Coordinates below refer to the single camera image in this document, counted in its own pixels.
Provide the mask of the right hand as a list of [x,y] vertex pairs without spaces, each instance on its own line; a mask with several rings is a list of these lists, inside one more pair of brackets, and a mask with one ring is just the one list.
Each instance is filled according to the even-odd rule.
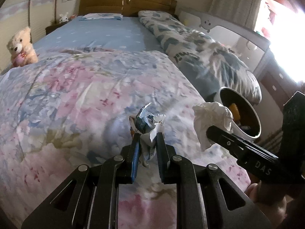
[[263,214],[269,219],[273,228],[277,228],[286,217],[287,200],[286,197],[280,201],[276,201],[271,205],[268,205],[266,201],[259,199],[260,184],[252,183],[245,190],[245,194],[248,198],[256,204],[256,206],[263,212]]

